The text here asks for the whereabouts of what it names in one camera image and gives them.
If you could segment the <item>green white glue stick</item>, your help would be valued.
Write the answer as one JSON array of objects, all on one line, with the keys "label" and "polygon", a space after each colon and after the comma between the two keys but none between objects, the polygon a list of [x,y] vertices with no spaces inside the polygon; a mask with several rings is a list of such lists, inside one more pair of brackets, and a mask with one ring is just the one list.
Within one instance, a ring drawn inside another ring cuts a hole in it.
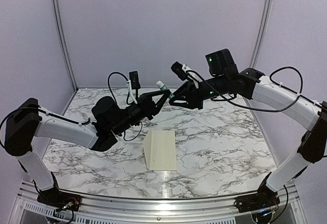
[{"label": "green white glue stick", "polygon": [[173,93],[162,81],[158,80],[156,82],[156,85],[159,87],[161,91],[169,91],[169,99],[172,99],[174,97]]}]

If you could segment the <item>cream paper envelope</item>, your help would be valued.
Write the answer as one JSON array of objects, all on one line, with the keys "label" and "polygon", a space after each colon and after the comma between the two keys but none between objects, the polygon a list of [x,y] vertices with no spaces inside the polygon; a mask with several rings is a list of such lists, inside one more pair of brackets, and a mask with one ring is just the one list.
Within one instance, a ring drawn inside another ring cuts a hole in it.
[{"label": "cream paper envelope", "polygon": [[143,140],[143,150],[149,170],[177,170],[175,131],[150,130]]}]

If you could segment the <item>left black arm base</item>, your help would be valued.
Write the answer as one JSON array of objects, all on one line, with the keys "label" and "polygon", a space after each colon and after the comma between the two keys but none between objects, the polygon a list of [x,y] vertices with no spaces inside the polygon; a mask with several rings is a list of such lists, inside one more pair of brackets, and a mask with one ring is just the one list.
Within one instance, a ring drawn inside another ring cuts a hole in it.
[{"label": "left black arm base", "polygon": [[38,190],[37,201],[45,205],[56,207],[59,210],[68,208],[77,212],[80,207],[81,196],[61,191],[53,172],[51,172],[51,176],[54,182],[53,187],[44,191]]}]

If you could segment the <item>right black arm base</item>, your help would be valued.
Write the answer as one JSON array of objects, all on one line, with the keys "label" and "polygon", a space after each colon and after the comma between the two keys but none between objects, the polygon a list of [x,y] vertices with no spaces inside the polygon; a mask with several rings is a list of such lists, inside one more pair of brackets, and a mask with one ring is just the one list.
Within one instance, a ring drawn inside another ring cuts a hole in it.
[{"label": "right black arm base", "polygon": [[236,197],[233,205],[240,213],[277,206],[280,203],[277,192],[267,187],[269,175],[261,182],[256,193]]}]

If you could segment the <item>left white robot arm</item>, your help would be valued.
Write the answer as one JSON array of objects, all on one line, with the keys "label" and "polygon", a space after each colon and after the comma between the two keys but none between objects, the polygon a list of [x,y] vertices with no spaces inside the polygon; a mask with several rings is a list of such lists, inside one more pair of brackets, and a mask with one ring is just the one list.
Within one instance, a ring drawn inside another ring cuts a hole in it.
[{"label": "left white robot arm", "polygon": [[91,110],[93,122],[66,118],[41,107],[37,99],[29,98],[1,123],[5,127],[3,148],[17,158],[46,200],[53,206],[60,206],[65,200],[64,194],[59,191],[54,175],[34,151],[33,138],[56,139],[93,151],[107,151],[117,143],[117,136],[138,126],[144,118],[153,119],[168,97],[168,91],[144,93],[126,108],[119,108],[112,97],[105,96]]}]

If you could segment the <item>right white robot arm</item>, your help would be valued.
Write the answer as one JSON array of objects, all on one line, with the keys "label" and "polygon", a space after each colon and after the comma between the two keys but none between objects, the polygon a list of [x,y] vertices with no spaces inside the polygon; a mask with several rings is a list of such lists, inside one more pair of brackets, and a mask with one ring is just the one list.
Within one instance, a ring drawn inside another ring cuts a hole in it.
[{"label": "right white robot arm", "polygon": [[228,49],[210,53],[205,58],[212,76],[207,80],[179,62],[172,64],[171,70],[184,84],[174,92],[171,105],[202,109],[207,99],[221,97],[232,104],[225,95],[240,95],[268,105],[269,113],[283,113],[306,129],[300,146],[263,180],[253,196],[253,203],[263,208],[286,183],[325,156],[326,102],[312,101],[304,97],[302,91],[292,91],[253,68],[239,72]]}]

